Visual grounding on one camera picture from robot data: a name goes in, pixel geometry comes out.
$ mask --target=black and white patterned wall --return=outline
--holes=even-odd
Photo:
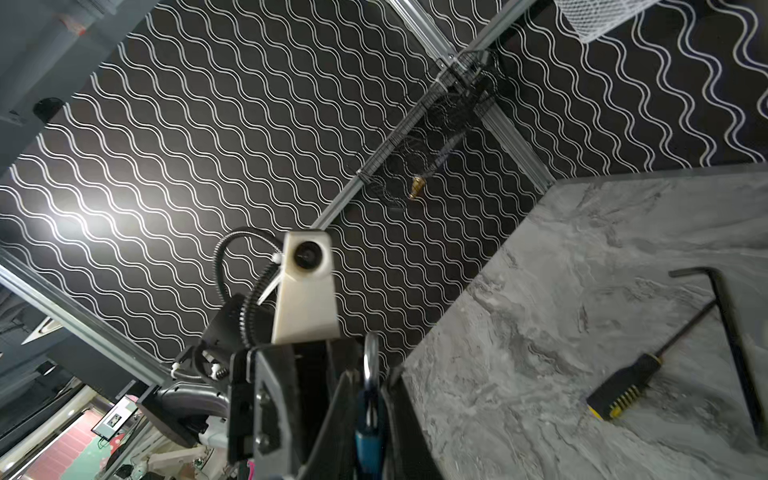
[[[422,4],[457,48],[501,7]],[[542,0],[499,103],[556,178],[764,161],[765,10],[663,0],[583,45]],[[383,0],[163,2],[0,180],[2,246],[169,360],[218,307],[217,238],[309,226],[430,67]],[[343,332],[402,361],[537,199],[480,123],[405,212],[363,190],[329,227]],[[240,245],[232,287],[264,262]]]
[[[430,66],[385,2],[162,2],[2,179],[2,244],[172,359],[218,307],[222,233],[308,227]],[[266,254],[233,255],[247,290]]]
[[[499,104],[557,179],[764,162],[766,28],[760,0],[663,0],[584,45],[539,2]]]

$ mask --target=screw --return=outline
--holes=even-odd
[[[265,389],[259,389],[259,391],[256,393],[256,401],[261,406],[266,405],[271,400],[272,399],[270,398],[270,394]]]
[[[256,435],[254,442],[256,443],[256,447],[259,449],[259,452],[264,452],[270,447],[270,437],[266,436],[264,433],[259,433],[259,435]]]

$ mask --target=marble table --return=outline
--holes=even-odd
[[[406,360],[446,478],[768,478],[711,313],[613,422],[584,403],[727,278],[768,402],[768,170],[553,187]]]

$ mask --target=screwdriver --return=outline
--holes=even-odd
[[[659,371],[664,352],[694,328],[716,305],[717,301],[712,300],[655,353],[643,353],[635,363],[608,377],[587,397],[590,412],[601,420],[612,420],[621,415],[648,387],[651,376]]]

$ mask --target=white robot part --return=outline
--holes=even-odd
[[[227,420],[221,417],[210,416],[206,420],[208,427],[200,433],[200,443],[218,449],[227,448]]]
[[[338,338],[330,236],[321,230],[286,233],[280,276],[272,343]]]

